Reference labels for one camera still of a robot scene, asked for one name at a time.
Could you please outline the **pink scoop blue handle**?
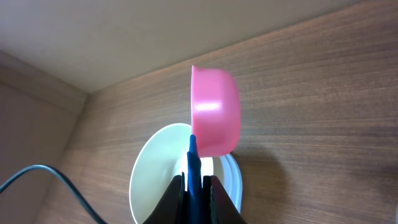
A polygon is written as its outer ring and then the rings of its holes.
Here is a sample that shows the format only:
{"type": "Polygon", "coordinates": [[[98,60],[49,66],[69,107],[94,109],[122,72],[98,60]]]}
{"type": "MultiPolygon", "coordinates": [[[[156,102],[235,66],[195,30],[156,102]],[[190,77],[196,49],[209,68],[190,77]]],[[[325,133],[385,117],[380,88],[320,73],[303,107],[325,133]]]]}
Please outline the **pink scoop blue handle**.
{"type": "Polygon", "coordinates": [[[187,153],[187,222],[202,223],[201,159],[231,154],[239,141],[239,91],[228,72],[192,67],[191,122],[192,134],[187,153]]]}

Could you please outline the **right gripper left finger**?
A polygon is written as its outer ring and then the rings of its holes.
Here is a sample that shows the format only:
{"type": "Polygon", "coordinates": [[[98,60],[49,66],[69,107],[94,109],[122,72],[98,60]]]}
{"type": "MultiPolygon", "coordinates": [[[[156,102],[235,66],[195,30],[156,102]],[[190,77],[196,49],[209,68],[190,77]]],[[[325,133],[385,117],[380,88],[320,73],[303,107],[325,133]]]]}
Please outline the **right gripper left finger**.
{"type": "Polygon", "coordinates": [[[178,224],[182,223],[183,199],[185,195],[185,175],[176,175],[166,188],[153,212],[144,224],[178,224]]]}

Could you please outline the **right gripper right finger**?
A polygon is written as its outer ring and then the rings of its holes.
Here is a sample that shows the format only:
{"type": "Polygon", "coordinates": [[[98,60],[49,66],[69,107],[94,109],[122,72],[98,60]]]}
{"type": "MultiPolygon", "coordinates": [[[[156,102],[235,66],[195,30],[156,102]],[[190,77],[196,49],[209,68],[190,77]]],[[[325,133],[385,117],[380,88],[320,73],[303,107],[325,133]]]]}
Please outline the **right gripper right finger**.
{"type": "Polygon", "coordinates": [[[203,177],[202,223],[247,224],[215,175],[203,177]]]}

